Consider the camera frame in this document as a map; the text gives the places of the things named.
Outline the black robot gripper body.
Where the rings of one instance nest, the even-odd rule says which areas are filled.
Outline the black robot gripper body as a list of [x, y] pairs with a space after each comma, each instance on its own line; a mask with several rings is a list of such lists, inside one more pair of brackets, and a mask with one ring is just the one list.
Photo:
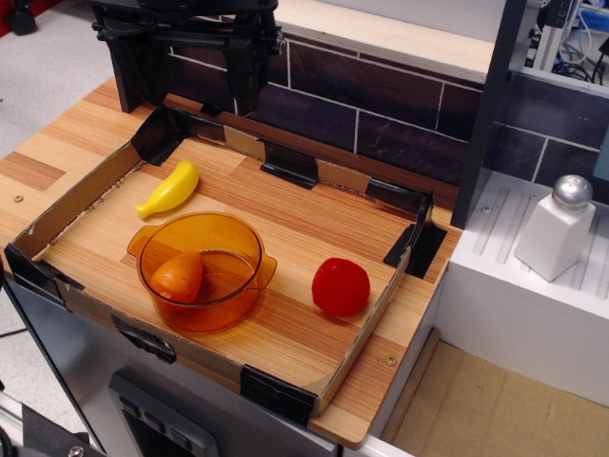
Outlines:
[[271, 55], [284, 46], [277, 1], [89, 1], [107, 43], [228, 50], [243, 42]]

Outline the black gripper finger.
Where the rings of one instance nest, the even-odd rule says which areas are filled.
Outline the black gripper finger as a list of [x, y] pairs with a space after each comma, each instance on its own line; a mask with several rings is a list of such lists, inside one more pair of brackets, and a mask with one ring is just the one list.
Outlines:
[[265, 38], [231, 38], [223, 49], [226, 75], [238, 115], [258, 108], [261, 89], [267, 83], [272, 47]]
[[162, 104], [169, 92], [170, 58], [148, 41], [107, 39], [122, 108]]

